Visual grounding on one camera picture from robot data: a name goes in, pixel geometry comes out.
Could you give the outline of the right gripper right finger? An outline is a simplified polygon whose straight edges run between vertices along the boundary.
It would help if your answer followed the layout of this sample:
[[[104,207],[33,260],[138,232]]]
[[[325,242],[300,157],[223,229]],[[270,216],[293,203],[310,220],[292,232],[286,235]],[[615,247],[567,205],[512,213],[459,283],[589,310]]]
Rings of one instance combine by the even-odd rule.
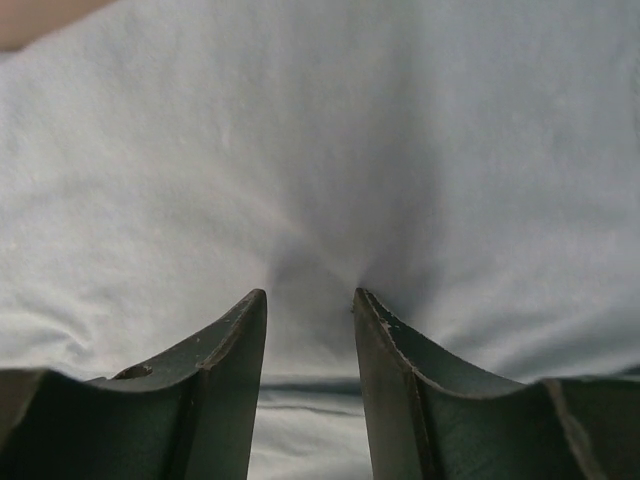
[[[369,291],[353,299],[377,479],[635,479],[639,376],[515,382],[399,320]]]

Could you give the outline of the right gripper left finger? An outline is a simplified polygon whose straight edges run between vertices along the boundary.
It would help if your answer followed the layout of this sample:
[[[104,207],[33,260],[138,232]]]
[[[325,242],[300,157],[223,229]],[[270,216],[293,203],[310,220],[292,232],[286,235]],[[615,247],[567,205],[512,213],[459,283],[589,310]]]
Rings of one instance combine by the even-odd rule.
[[[256,416],[267,299],[113,378],[1,373],[5,479],[243,479]]]

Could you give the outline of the blue t shirt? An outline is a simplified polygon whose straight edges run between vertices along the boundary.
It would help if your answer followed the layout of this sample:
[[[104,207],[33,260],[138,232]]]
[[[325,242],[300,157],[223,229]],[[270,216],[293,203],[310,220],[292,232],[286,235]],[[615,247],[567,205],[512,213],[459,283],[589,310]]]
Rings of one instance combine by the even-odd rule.
[[[367,479],[367,288],[520,381],[639,363],[635,1],[119,1],[1,58],[1,363],[268,297],[249,475]]]

